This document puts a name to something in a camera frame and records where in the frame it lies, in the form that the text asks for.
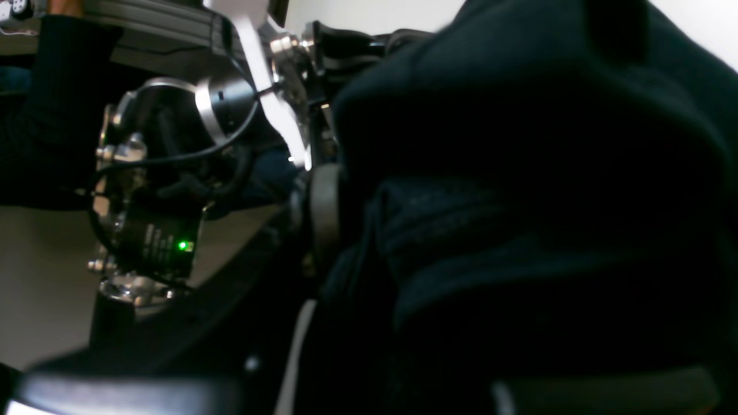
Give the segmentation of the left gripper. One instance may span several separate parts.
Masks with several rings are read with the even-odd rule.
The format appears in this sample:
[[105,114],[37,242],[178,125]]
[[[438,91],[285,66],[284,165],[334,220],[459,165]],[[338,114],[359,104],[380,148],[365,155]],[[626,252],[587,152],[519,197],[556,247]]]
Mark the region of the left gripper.
[[[250,111],[263,115],[288,149],[288,162],[310,170],[325,155],[322,139],[334,139],[330,101],[346,82],[389,52],[390,35],[336,29],[308,22],[303,32],[273,28],[267,1],[204,1],[219,17],[224,53],[234,74],[201,83],[201,120],[217,145],[242,137]],[[308,211],[316,274],[329,273],[342,248],[342,168],[311,170]]]

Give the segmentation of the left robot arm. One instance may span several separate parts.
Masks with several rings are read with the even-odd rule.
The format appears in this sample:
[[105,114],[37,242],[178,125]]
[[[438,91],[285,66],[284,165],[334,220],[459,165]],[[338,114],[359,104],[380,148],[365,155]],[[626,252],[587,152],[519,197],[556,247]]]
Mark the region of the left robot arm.
[[397,47],[396,36],[306,24],[288,32],[267,1],[202,1],[210,28],[186,32],[229,64],[198,82],[153,78],[106,108],[85,190],[101,275],[90,345],[126,341],[179,304],[201,228],[248,187],[288,202],[298,258],[323,270],[344,238],[334,97]]

